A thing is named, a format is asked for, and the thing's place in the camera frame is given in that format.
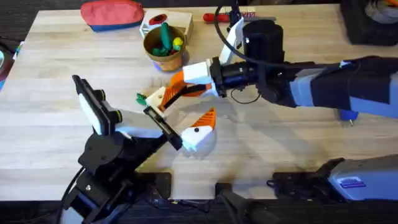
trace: green object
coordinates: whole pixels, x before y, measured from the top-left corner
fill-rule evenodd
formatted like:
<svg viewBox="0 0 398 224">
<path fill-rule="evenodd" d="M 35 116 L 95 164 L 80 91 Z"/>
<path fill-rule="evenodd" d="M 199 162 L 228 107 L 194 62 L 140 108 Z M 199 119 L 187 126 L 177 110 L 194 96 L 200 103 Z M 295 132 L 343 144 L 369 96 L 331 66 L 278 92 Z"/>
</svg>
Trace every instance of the green object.
<svg viewBox="0 0 398 224">
<path fill-rule="evenodd" d="M 162 49 L 159 48 L 154 48 L 152 49 L 152 55 L 156 56 L 156 57 L 164 57 L 167 56 L 169 54 L 169 50 L 167 50 L 165 47 L 162 47 Z"/>
<path fill-rule="evenodd" d="M 162 27 L 160 28 L 160 38 L 162 39 L 163 47 L 167 50 L 171 50 L 173 47 L 172 34 L 170 32 L 170 27 L 166 22 L 162 23 Z"/>
<path fill-rule="evenodd" d="M 142 105 L 142 106 L 147 106 L 147 102 L 145 102 L 145 99 L 146 99 L 147 97 L 145 96 L 145 95 L 142 95 L 142 94 L 140 94 L 140 93 L 137 93 L 137 99 L 136 99 L 136 101 L 137 101 L 137 103 L 139 103 L 140 105 Z"/>
</svg>

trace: black cable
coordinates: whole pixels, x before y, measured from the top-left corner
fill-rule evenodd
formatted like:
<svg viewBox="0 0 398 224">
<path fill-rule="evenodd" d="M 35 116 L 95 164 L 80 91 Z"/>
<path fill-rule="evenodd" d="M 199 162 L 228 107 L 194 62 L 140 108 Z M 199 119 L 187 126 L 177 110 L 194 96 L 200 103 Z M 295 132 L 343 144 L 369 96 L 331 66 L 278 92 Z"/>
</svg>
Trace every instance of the black cable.
<svg viewBox="0 0 398 224">
<path fill-rule="evenodd" d="M 68 187 L 65 189 L 65 192 L 63 193 L 62 198 L 61 198 L 61 202 L 60 202 L 61 204 L 60 204 L 60 206 L 58 208 L 58 211 L 57 211 L 57 217 L 55 219 L 55 224 L 60 224 L 61 216 L 62 216 L 62 210 L 63 210 L 63 204 L 65 203 L 65 199 L 66 199 L 70 189 L 72 188 L 73 184 L 76 182 L 77 178 L 84 171 L 84 169 L 85 169 L 84 167 L 80 168 L 80 170 L 75 174 L 75 176 L 70 181 Z"/>
<path fill-rule="evenodd" d="M 189 207 L 189 208 L 190 208 L 190 209 L 184 210 L 184 211 L 182 211 L 182 212 L 186 212 L 186 211 L 189 211 L 189 210 L 196 209 L 196 210 L 198 210 L 199 212 L 209 213 L 209 210 L 208 210 L 208 209 L 207 209 L 207 210 L 206 210 L 206 209 L 202 209 L 202 208 L 200 208 L 200 207 L 198 207 L 198 206 L 196 206 L 196 205 L 193 205 L 193 204 L 195 203 L 195 204 L 198 204 L 198 205 L 207 205 L 207 204 L 210 204 L 210 202 L 211 202 L 210 200 L 207 200 L 206 202 L 190 202 L 189 200 L 185 200 L 186 203 L 183 202 L 184 200 L 181 200 L 180 203 L 179 203 L 178 201 L 176 201 L 177 204 L 174 204 L 174 203 L 170 202 L 167 198 L 164 198 L 163 195 L 159 192 L 158 188 L 152 186 L 152 189 L 155 190 L 155 191 L 157 192 L 157 194 L 163 199 L 163 201 L 165 201 L 166 203 L 168 203 L 168 204 L 170 205 L 169 207 L 175 206 L 175 205 L 179 205 L 179 206 Z M 153 207 L 158 208 L 158 209 L 160 209 L 160 210 L 168 210 L 168 209 L 160 208 L 160 207 L 158 207 L 158 206 L 156 206 L 156 205 L 154 205 L 154 204 L 152 204 L 152 205 L 153 205 Z"/>
<path fill-rule="evenodd" d="M 241 52 L 239 52 L 238 50 L 236 50 L 231 44 L 228 43 L 228 41 L 226 40 L 226 38 L 224 37 L 223 33 L 221 32 L 220 29 L 220 25 L 218 24 L 218 15 L 220 13 L 221 8 L 223 7 L 224 4 L 226 4 L 226 2 L 229 0 L 224 0 L 220 3 L 220 5 L 217 7 L 215 15 L 214 15 L 214 26 L 216 27 L 216 31 L 218 36 L 220 37 L 221 41 L 225 44 L 225 46 L 227 46 L 227 48 L 229 48 L 234 54 L 236 54 L 238 57 L 242 58 L 245 61 L 251 62 L 251 63 L 255 63 L 258 65 L 264 65 L 267 66 L 269 68 L 296 68 L 296 69 L 303 69 L 305 68 L 304 65 L 286 65 L 286 64 L 279 64 L 279 63 L 269 63 L 269 62 L 265 62 L 262 60 L 256 60 L 253 58 L 249 58 L 248 56 L 242 54 Z M 327 64 L 327 65 L 322 65 L 322 64 L 318 64 L 318 65 L 309 65 L 308 68 L 325 68 L 326 66 L 332 66 L 332 65 L 336 65 L 334 64 Z"/>
<path fill-rule="evenodd" d="M 261 96 L 261 94 L 259 94 L 259 95 L 257 96 L 257 98 L 254 99 L 254 100 L 252 100 L 252 101 L 249 101 L 249 102 L 240 102 L 240 101 L 238 101 L 238 100 L 234 97 L 234 95 L 233 95 L 233 92 L 234 92 L 235 90 L 237 90 L 237 89 L 233 89 L 233 90 L 231 91 L 231 98 L 232 98 L 235 102 L 237 102 L 237 103 L 239 103 L 239 104 L 243 104 L 243 105 L 248 105 L 248 104 L 250 104 L 250 103 L 254 103 L 254 102 L 256 102 L 256 101 L 260 98 L 260 96 Z"/>
<path fill-rule="evenodd" d="M 274 180 L 267 180 L 267 186 L 274 189 L 275 188 Z"/>
<path fill-rule="evenodd" d="M 156 209 L 158 209 L 158 210 L 163 210 L 163 211 L 168 211 L 168 212 L 174 212 L 174 213 L 183 213 L 183 212 L 192 211 L 192 210 L 195 209 L 195 208 L 188 208 L 188 209 L 185 209 L 185 210 L 182 210 L 182 211 L 177 211 L 177 210 L 172 210 L 172 209 L 169 209 L 169 208 L 160 208 L 159 206 L 154 205 L 152 202 L 149 202 L 149 201 L 146 200 L 145 198 L 144 198 L 144 201 L 145 201 L 149 206 L 151 206 L 152 208 L 156 208 Z"/>
</svg>

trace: wooden tabletop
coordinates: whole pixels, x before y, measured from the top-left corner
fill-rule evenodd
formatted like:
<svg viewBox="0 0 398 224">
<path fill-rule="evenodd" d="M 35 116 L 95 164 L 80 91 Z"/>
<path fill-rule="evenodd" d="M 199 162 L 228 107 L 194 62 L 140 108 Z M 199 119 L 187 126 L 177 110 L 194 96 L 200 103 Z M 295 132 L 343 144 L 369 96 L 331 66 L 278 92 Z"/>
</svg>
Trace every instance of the wooden tabletop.
<svg viewBox="0 0 398 224">
<path fill-rule="evenodd" d="M 189 63 L 220 54 L 214 26 L 201 20 L 215 8 L 171 10 L 194 15 Z M 337 5 L 261 6 L 256 14 L 277 18 L 291 62 L 398 53 L 398 47 L 350 45 Z M 0 200 L 59 200 L 79 169 L 92 129 L 79 107 L 74 74 L 104 89 L 115 108 L 133 111 L 143 109 L 137 92 L 166 85 L 172 76 L 155 69 L 137 27 L 94 33 L 79 11 L 40 11 L 0 93 Z M 250 100 L 256 90 L 236 97 Z M 232 182 L 245 197 L 272 198 L 265 183 L 275 170 L 314 170 L 331 158 L 397 152 L 395 119 L 361 114 L 347 128 L 331 109 L 291 109 L 262 99 L 251 105 L 182 99 L 171 108 L 170 122 L 181 131 L 212 106 L 218 115 L 213 147 L 187 156 L 167 144 L 141 167 L 172 172 L 173 198 L 212 198 L 216 182 Z"/>
</svg>

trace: red bag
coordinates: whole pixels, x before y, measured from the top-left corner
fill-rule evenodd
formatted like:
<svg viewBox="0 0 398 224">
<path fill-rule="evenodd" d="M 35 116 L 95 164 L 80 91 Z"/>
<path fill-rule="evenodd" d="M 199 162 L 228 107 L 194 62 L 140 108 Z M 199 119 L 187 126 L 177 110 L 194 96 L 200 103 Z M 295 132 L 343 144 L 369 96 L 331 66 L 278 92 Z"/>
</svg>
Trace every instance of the red bag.
<svg viewBox="0 0 398 224">
<path fill-rule="evenodd" d="M 131 0 L 87 2 L 80 14 L 95 32 L 138 26 L 144 19 L 141 4 Z"/>
</svg>

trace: sticker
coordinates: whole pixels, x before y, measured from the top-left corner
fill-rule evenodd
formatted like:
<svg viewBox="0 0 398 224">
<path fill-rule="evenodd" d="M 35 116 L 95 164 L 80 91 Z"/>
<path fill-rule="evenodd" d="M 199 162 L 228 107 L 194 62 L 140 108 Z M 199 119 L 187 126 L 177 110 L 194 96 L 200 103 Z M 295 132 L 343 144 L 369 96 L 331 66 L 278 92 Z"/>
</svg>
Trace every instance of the sticker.
<svg viewBox="0 0 398 224">
<path fill-rule="evenodd" d="M 359 177 L 344 177 L 336 180 L 344 189 L 355 187 L 366 187 L 365 183 Z"/>
</svg>

